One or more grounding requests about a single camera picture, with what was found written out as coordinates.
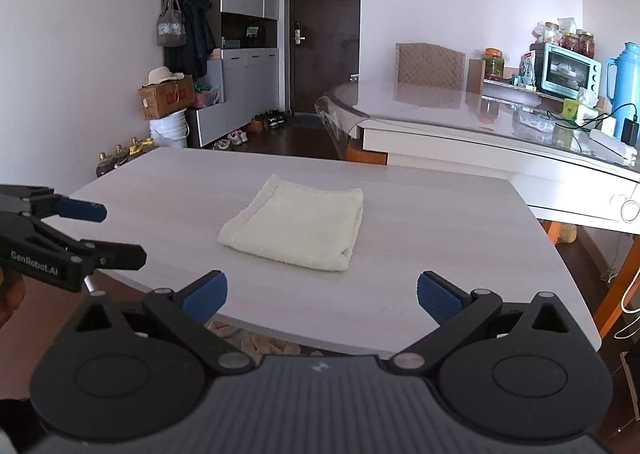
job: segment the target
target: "chair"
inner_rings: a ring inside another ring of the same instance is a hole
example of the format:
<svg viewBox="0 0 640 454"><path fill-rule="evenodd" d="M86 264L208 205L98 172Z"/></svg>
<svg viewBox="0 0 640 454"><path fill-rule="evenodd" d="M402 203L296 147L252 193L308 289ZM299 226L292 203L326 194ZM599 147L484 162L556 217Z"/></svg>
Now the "chair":
<svg viewBox="0 0 640 454"><path fill-rule="evenodd" d="M396 44L396 82L462 90L465 53L435 44Z"/></svg>

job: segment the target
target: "white power strip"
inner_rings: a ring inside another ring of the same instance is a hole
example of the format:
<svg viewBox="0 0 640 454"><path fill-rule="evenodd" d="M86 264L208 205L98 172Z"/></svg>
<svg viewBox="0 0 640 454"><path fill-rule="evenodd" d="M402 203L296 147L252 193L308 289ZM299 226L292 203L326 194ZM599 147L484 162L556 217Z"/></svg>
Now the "white power strip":
<svg viewBox="0 0 640 454"><path fill-rule="evenodd" d="M625 160L634 161L636 156L638 156L638 151L635 148L629 147L629 145L622 143L619 139L615 139L608 134L604 134L602 130L593 129L589 133L589 136L597 143L603 145L603 147L615 152L618 156L622 156Z"/></svg>

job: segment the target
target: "cream towel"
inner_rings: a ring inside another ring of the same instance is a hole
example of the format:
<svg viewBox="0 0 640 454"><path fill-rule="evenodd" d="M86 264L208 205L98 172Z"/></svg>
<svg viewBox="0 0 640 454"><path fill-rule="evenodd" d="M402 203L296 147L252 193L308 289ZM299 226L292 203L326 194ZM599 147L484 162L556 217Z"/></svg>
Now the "cream towel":
<svg viewBox="0 0 640 454"><path fill-rule="evenodd" d="M218 242L266 259L345 271L361 221L362 190L330 192L271 176L222 227Z"/></svg>

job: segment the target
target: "toaster oven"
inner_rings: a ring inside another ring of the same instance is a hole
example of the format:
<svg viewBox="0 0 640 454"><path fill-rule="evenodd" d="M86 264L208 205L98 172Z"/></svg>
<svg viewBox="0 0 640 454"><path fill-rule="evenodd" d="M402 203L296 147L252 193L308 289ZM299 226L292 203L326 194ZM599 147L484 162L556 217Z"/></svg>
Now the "toaster oven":
<svg viewBox="0 0 640 454"><path fill-rule="evenodd" d="M555 44L532 44L530 49L536 53L538 90L574 100L581 87L598 95L601 63Z"/></svg>

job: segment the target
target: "hat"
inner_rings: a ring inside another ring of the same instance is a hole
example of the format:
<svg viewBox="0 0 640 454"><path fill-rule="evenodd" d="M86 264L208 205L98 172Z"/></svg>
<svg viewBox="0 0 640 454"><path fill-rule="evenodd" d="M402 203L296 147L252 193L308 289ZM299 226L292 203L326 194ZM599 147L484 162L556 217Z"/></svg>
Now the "hat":
<svg viewBox="0 0 640 454"><path fill-rule="evenodd" d="M171 72L168 67L162 66L161 68L154 69L149 73L149 83L146 84L145 87L148 87L149 85L162 84L162 82L167 82L169 80L181 80L183 78L183 73Z"/></svg>

